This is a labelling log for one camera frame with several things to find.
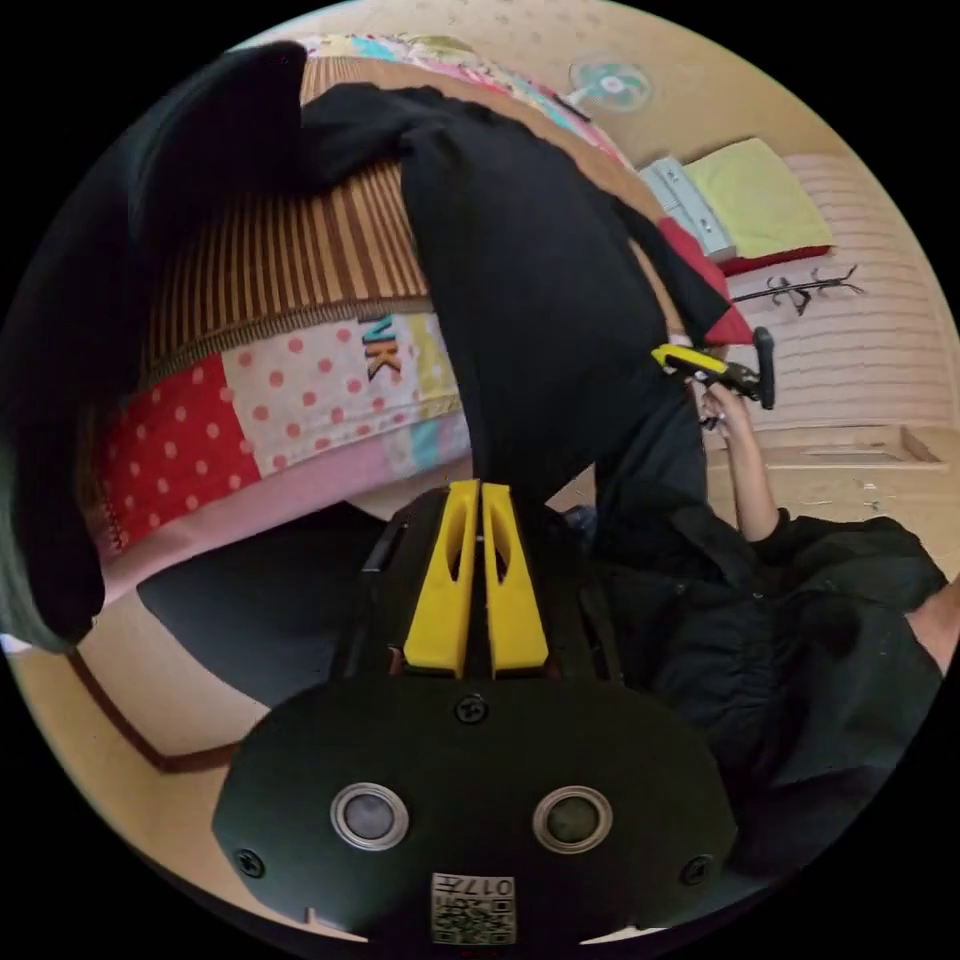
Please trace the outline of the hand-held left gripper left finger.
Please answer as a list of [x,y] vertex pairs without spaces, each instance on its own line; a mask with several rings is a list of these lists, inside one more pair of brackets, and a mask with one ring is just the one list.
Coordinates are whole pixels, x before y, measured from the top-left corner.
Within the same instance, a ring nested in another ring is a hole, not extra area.
[[408,667],[461,678],[467,651],[480,483],[446,491],[403,654]]

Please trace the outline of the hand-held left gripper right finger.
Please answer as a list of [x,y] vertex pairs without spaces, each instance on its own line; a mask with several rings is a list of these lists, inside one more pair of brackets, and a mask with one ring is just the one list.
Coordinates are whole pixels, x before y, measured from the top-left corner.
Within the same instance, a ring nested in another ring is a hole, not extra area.
[[496,678],[541,671],[547,640],[510,490],[480,485],[487,632]]

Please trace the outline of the person's right hand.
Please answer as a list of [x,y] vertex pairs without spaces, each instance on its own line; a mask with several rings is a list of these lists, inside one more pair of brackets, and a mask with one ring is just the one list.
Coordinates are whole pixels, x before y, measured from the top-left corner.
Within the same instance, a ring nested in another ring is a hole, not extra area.
[[702,413],[706,421],[728,445],[754,439],[753,426],[744,399],[721,383],[707,387],[702,396]]

